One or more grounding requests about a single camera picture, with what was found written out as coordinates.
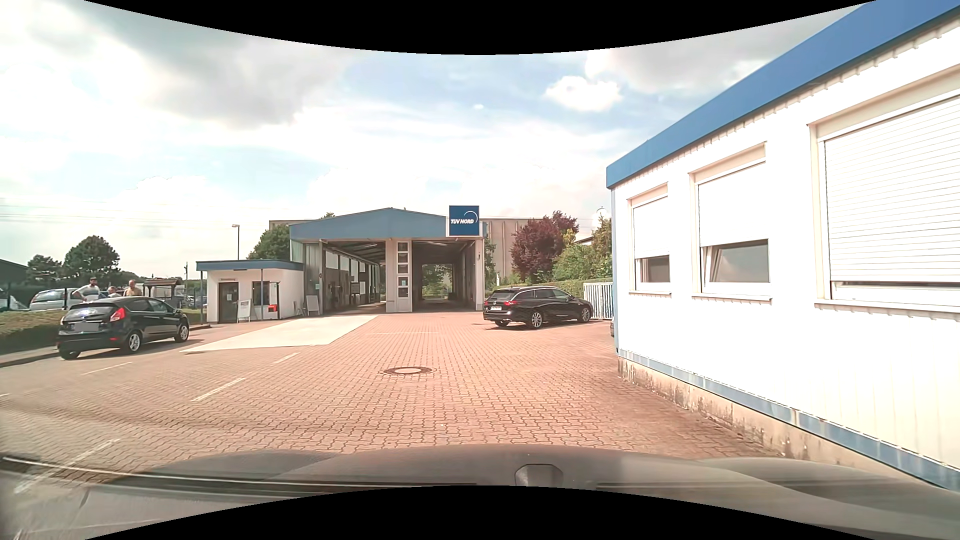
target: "grass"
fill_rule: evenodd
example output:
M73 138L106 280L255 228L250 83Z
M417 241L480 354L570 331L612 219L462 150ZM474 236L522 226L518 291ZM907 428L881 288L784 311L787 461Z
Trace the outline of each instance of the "grass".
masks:
M191 325L201 324L199 309L182 309ZM52 347L57 340L62 309L0 312L0 355Z

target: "blue roof trim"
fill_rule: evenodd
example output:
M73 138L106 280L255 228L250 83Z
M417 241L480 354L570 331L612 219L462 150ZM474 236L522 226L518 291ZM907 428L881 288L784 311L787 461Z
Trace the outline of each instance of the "blue roof trim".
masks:
M861 6L611 163L607 188L958 7L960 0L874 0Z
M198 272L216 272L223 270L303 270L303 263L278 260L275 258L197 261Z

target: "sign board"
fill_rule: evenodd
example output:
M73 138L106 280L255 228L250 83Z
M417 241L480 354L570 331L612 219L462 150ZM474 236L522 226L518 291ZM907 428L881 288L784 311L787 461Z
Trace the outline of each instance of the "sign board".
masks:
M447 236L482 236L480 207L450 207L446 217Z
M241 300L237 304L237 320L250 318L250 301Z

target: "license plate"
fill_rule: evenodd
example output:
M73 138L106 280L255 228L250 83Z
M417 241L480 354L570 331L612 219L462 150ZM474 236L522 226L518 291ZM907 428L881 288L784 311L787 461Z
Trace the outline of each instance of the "license plate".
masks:
M74 331L98 331L100 329L100 323L74 323Z

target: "brick paving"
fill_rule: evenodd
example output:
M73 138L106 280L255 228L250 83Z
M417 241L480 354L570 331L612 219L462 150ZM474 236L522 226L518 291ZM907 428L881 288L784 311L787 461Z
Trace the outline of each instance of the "brick paving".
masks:
M111 471L264 448L539 443L771 455L621 380L608 323L528 331L477 313L391 314L329 345L179 352L243 330L198 331L134 356L0 369L0 395L9 394L0 397L0 451ZM400 366L433 371L383 373Z

